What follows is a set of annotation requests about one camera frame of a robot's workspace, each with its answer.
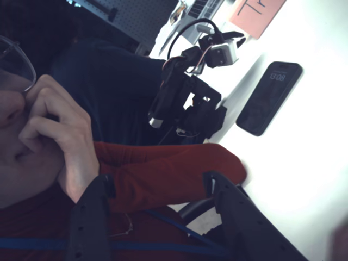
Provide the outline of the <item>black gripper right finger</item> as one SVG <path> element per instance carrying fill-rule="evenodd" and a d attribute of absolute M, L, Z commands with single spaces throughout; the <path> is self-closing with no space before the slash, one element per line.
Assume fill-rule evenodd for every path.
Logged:
<path fill-rule="evenodd" d="M 232 260 L 306 260 L 241 186 L 216 171 L 205 172 L 203 184 L 221 215 Z"/>

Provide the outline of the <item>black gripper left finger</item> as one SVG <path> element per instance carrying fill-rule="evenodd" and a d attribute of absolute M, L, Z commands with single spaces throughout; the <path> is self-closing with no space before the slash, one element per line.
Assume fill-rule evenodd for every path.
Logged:
<path fill-rule="evenodd" d="M 71 212 L 65 260 L 111 260 L 107 217 L 114 196 L 110 175 L 99 175 L 85 189 Z"/>

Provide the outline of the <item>person's left hand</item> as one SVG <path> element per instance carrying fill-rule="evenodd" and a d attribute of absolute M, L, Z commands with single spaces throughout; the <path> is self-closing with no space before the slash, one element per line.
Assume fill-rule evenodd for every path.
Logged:
<path fill-rule="evenodd" d="M 66 195 L 78 202 L 100 170 L 89 114 L 47 74 L 38 79 L 26 101 L 29 119 L 19 139 L 33 152 L 42 148 L 40 136 L 58 144 L 64 154 L 58 182 Z"/>

